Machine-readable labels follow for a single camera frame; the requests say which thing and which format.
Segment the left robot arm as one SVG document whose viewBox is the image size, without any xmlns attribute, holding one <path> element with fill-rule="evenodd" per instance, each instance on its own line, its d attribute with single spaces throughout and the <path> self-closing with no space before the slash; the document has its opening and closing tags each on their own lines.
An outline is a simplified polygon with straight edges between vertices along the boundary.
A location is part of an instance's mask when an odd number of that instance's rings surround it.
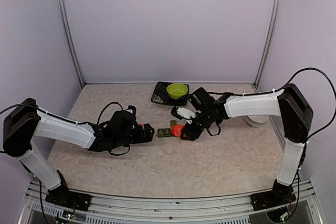
<svg viewBox="0 0 336 224">
<path fill-rule="evenodd" d="M 155 132 L 150 124 L 136 121 L 136 108 L 131 105 L 126 110 L 114 112 L 111 119 L 96 124 L 54 115 L 40 108 L 32 98 L 9 109 L 12 112 L 3 123 L 4 153 L 18 159 L 64 206 L 73 201 L 74 195 L 68 190 L 61 172 L 53 169 L 33 144 L 34 137 L 50 138 L 92 152 L 114 155 L 116 148 L 151 142 Z"/>
</svg>

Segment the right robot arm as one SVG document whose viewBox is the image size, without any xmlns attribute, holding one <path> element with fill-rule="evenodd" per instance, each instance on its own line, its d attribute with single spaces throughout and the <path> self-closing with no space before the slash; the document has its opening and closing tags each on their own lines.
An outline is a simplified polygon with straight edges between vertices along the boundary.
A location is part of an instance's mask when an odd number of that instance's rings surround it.
<svg viewBox="0 0 336 224">
<path fill-rule="evenodd" d="M 171 114 L 186 123 L 180 138 L 194 141 L 204 130 L 224 120 L 242 116 L 279 116 L 282 119 L 285 141 L 284 157 L 279 173 L 269 192 L 273 205 L 288 198 L 292 183 L 301 166 L 306 151 L 313 110 L 295 84 L 264 93 L 234 94 L 224 92 L 215 99 L 204 88 L 187 96 L 195 112 L 174 106 Z"/>
</svg>

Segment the green pill organizer box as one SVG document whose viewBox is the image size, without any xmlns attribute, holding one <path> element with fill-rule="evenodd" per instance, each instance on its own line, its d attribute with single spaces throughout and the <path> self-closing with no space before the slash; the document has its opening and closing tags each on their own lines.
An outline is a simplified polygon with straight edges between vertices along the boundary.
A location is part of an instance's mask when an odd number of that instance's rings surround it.
<svg viewBox="0 0 336 224">
<path fill-rule="evenodd" d="M 176 125 L 175 120 L 170 120 L 170 127 L 168 128 L 159 128 L 157 130 L 157 136 L 158 138 L 164 138 L 164 137 L 172 137 L 172 127 Z"/>
</svg>

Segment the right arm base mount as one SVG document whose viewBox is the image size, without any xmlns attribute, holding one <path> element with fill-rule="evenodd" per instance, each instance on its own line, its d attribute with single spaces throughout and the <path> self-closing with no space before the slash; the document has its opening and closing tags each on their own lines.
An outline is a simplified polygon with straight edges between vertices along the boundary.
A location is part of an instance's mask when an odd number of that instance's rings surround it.
<svg viewBox="0 0 336 224">
<path fill-rule="evenodd" d="M 250 199 L 254 211 L 286 205 L 297 200 L 294 190 L 291 187 L 255 193 L 250 196 Z"/>
</svg>

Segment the red pill bottle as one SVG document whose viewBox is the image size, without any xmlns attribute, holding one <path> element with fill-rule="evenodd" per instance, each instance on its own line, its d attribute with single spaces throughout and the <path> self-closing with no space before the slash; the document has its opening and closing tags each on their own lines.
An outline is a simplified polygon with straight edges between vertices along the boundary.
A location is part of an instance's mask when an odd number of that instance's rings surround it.
<svg viewBox="0 0 336 224">
<path fill-rule="evenodd" d="M 184 125 L 176 124 L 171 126 L 171 134 L 174 137 L 181 137 L 182 129 Z"/>
</svg>

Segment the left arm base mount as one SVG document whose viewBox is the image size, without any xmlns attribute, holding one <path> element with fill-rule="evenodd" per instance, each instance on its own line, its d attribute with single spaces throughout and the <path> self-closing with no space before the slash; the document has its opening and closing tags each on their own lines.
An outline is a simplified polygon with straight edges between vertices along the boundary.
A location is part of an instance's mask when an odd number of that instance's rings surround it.
<svg viewBox="0 0 336 224">
<path fill-rule="evenodd" d="M 72 210 L 88 211 L 92 197 L 89 194 L 71 191 L 68 188 L 49 190 L 45 201 Z"/>
</svg>

